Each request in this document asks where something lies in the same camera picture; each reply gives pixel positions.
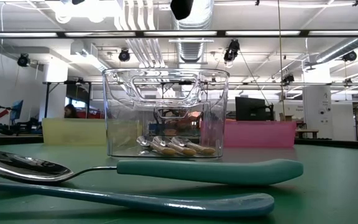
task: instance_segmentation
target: ceiling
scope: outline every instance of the ceiling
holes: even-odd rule
[[[107,17],[100,23],[91,22],[86,17],[72,18],[66,24],[56,22],[53,10],[47,9],[38,11],[32,6],[46,8],[48,5],[43,1],[15,1],[13,4],[6,4],[2,9],[3,30],[4,31],[45,31],[45,30],[72,30],[72,31],[91,31],[91,30],[116,30],[114,18]],[[167,10],[169,1],[154,0],[154,24],[156,29],[170,30],[173,29],[172,13]],[[223,3],[244,3],[253,4],[255,1],[223,1],[215,0],[213,8],[212,29],[279,29],[278,7],[273,6],[238,6],[227,5]],[[264,0],[276,4],[277,1]],[[343,4],[352,3],[351,1],[280,1],[280,4],[293,4],[297,6],[312,6],[320,4]],[[0,1],[0,31],[1,31],[1,7]],[[280,27],[281,29],[358,29],[358,6],[327,7],[327,8],[280,8]],[[280,71],[299,56],[305,54],[317,54],[334,46],[343,40],[343,38],[240,38],[241,54],[243,54],[249,69],[241,55],[235,61],[234,66],[226,68],[223,63],[224,49],[230,43],[230,39],[215,38],[214,42],[207,43],[204,51],[204,62],[201,68],[217,68],[227,70],[230,74],[230,82],[252,81],[252,75],[258,82],[271,81],[270,77]],[[48,47],[63,57],[71,61],[71,76],[88,77],[97,79],[100,72],[92,65],[83,63],[78,60],[77,55],[70,55],[70,45],[74,39],[48,39],[48,40],[5,40],[6,47]],[[85,42],[93,43],[98,48],[98,57],[104,60],[111,68],[137,68],[139,62],[135,56],[131,56],[129,62],[120,62],[118,53],[121,48],[128,47],[123,39],[85,39]],[[178,67],[176,54],[176,45],[169,43],[168,39],[161,38],[158,40],[165,63],[169,68]],[[348,62],[344,69],[343,61],[331,61],[331,79],[333,81],[343,80],[345,77],[358,73],[358,49],[357,60]],[[302,81],[302,69],[298,68],[291,71],[295,80]],[[254,88],[249,86],[240,86],[237,89]]]

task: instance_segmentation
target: desk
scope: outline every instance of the desk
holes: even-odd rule
[[[297,129],[295,131],[296,131],[296,133],[298,133],[300,139],[303,139],[303,134],[304,133],[312,133],[313,138],[314,139],[317,138],[317,133],[318,133],[317,129]]]
[[[53,147],[42,144],[0,146],[0,150],[64,164],[74,171],[113,165],[104,147]],[[225,149],[224,162],[270,159],[263,149]],[[294,154],[305,166],[303,176],[264,188],[233,187],[183,180],[169,180],[114,171],[89,172],[63,186],[108,192],[207,197],[263,192],[275,198],[275,210],[267,217],[247,220],[178,217],[130,210],[114,205],[39,195],[0,192],[0,223],[20,224],[354,224],[358,223],[358,149],[295,145],[295,149],[270,149],[278,155]]]

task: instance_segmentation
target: metal spoon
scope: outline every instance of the metal spoon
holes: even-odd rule
[[[93,170],[218,184],[270,185],[303,173],[297,161],[275,159],[251,164],[121,160],[116,167],[92,167],[78,173],[59,164],[0,151],[0,177],[29,184],[54,184]]]
[[[87,202],[202,217],[255,217],[274,209],[274,198],[268,194],[241,194],[205,199],[194,197],[159,197],[151,195],[117,194],[18,183],[0,182],[0,190],[21,194],[37,194]]]
[[[150,142],[146,139],[145,136],[139,136],[136,139],[137,143],[143,147],[151,147],[155,149],[157,152],[166,155],[166,156],[172,156],[175,155],[176,151],[174,149],[171,149],[169,147],[160,146],[159,144],[156,144],[155,142]]]
[[[192,143],[189,139],[184,138],[184,137],[180,137],[180,136],[175,136],[172,138],[172,142],[174,144],[177,144],[179,146],[182,147],[189,147],[191,149],[195,149],[197,152],[204,154],[204,155],[212,155],[215,153],[215,149],[212,147],[204,147],[204,146],[200,146],[197,144]]]
[[[176,150],[177,152],[182,153],[186,156],[194,156],[197,153],[194,149],[182,147],[182,146],[172,143],[171,140],[167,137],[156,136],[153,138],[153,142],[156,142],[160,146],[170,147],[170,148]]]

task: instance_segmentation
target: ceiling duct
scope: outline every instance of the ceiling duct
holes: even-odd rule
[[[193,2],[190,15],[180,21],[173,17],[176,30],[208,30],[211,28],[214,0]],[[180,62],[199,62],[203,56],[205,43],[177,43]]]
[[[326,63],[358,48],[358,38],[348,38],[316,56],[317,63]]]

